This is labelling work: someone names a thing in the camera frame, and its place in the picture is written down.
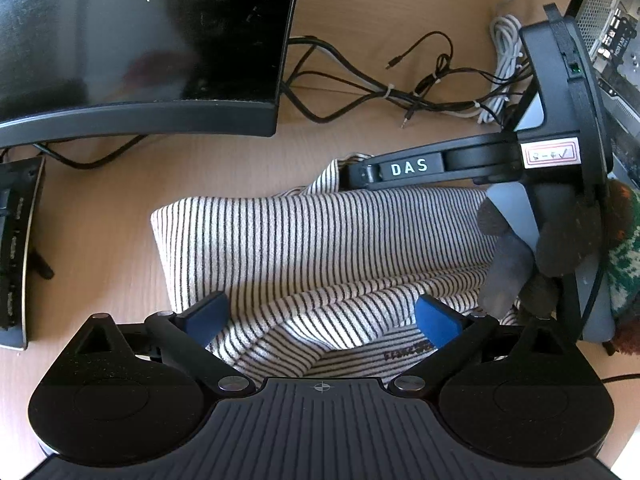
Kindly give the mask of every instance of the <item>cable connector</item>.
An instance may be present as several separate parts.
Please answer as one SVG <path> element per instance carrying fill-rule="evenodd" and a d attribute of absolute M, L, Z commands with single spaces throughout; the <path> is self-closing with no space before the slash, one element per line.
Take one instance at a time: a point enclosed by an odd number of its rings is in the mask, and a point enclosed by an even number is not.
<path fill-rule="evenodd" d="M 404 59 L 404 56 L 396 56 L 389 63 L 386 64 L 386 70 L 395 67 L 398 63 L 400 63 Z"/>

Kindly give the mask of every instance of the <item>black electronic panel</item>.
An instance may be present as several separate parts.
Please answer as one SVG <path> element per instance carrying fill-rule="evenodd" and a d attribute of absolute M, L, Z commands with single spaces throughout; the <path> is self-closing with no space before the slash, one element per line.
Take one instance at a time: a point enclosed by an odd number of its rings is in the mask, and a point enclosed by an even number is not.
<path fill-rule="evenodd" d="M 0 0 L 0 146 L 271 135 L 294 1 Z"/>

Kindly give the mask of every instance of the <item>desk surface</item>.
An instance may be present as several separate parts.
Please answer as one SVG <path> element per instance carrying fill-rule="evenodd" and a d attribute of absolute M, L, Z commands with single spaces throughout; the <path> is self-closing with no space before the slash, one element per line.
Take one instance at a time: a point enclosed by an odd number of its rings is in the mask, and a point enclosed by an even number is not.
<path fill-rule="evenodd" d="M 332 41 L 361 68 L 388 80 L 381 67 L 416 36 L 440 28 L 450 32 L 459 47 L 456 64 L 492 70 L 495 54 L 486 24 L 497 1 L 300 0 L 294 33 L 313 33 Z M 554 0 L 517 0 L 514 8 L 525 22 L 531 22 L 540 18 L 540 5 L 548 1 Z M 555 1 L 561 7 L 568 2 Z M 398 67 L 396 86 L 409 86 L 415 73 L 433 69 L 434 54 L 441 47 L 430 48 L 425 46 L 420 56 Z M 460 98 L 464 92 L 478 94 L 485 89 L 482 85 L 462 78 L 443 83 L 438 92 L 442 98 Z M 313 89 L 300 92 L 318 112 L 331 111 L 353 98 Z M 34 242 L 56 277 L 50 282 L 31 279 L 29 349 L 0 351 L 0 478 L 22 478 L 42 460 L 28 425 L 28 401 L 84 320 L 94 312 L 111 312 L 117 322 L 139 322 L 168 308 L 149 223 L 156 208 L 193 195 L 266 196 L 308 183 L 336 156 L 384 153 L 481 131 L 473 121 L 439 115 L 417 116 L 400 130 L 401 119 L 397 108 L 376 102 L 321 126 L 304 120 L 284 101 L 278 133 L 272 139 L 155 136 L 112 164 L 89 172 L 49 160 Z M 122 142 L 76 140 L 60 144 L 59 149 L 77 160 L 93 160 Z M 31 148 L 21 148 L 12 156 L 30 153 Z M 602 377 L 640 369 L 637 358 L 607 358 L 595 345 L 581 348 Z M 640 419 L 636 402 L 640 384 L 612 384 L 610 390 L 616 420 L 601 453 L 609 465 Z"/>

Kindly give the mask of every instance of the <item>gray plastic panel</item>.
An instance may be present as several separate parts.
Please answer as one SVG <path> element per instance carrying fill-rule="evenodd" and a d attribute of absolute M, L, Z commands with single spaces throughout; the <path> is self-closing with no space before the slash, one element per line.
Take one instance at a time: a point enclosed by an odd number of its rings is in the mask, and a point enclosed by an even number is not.
<path fill-rule="evenodd" d="M 202 430 L 151 462 L 91 468 L 50 458 L 30 480 L 447 479 L 605 480 L 595 459 L 555 468 L 494 462 L 457 443 L 430 405 L 393 397 L 376 379 L 269 379 L 223 400 Z"/>

